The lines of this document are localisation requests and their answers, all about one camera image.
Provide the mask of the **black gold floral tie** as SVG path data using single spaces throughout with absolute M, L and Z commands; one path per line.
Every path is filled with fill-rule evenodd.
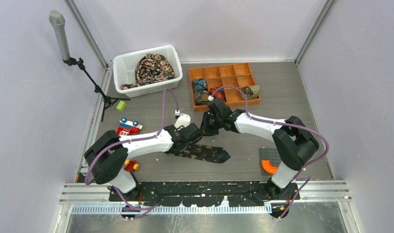
M 222 147 L 198 145 L 197 143 L 188 145 L 182 152 L 166 154 L 217 164 L 222 164 L 231 158 Z

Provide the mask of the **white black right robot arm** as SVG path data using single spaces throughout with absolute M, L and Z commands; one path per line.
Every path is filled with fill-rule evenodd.
M 303 122 L 296 116 L 274 120 L 250 115 L 242 109 L 231 110 L 222 99 L 207 103 L 201 130 L 205 135 L 216 135 L 219 129 L 247 133 L 274 142 L 281 162 L 266 183 L 270 197 L 281 199 L 288 186 L 306 162 L 317 152 L 319 144 Z

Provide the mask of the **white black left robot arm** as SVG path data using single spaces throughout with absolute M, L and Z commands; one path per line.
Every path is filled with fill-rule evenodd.
M 119 136 L 110 130 L 85 151 L 86 176 L 92 175 L 96 184 L 112 185 L 128 201 L 134 201 L 140 188 L 131 172 L 124 169 L 126 160 L 153 152 L 181 152 L 201 138 L 202 133 L 194 123 L 178 128 L 169 125 L 160 132 L 129 136 Z

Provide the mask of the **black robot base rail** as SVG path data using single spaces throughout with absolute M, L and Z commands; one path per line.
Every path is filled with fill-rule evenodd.
M 279 193 L 267 183 L 259 181 L 220 182 L 141 182 L 128 194 L 123 194 L 132 204 L 151 207 L 217 207 L 226 200 L 230 207 L 262 206 L 269 201 L 288 203 L 298 200 L 295 183 Z

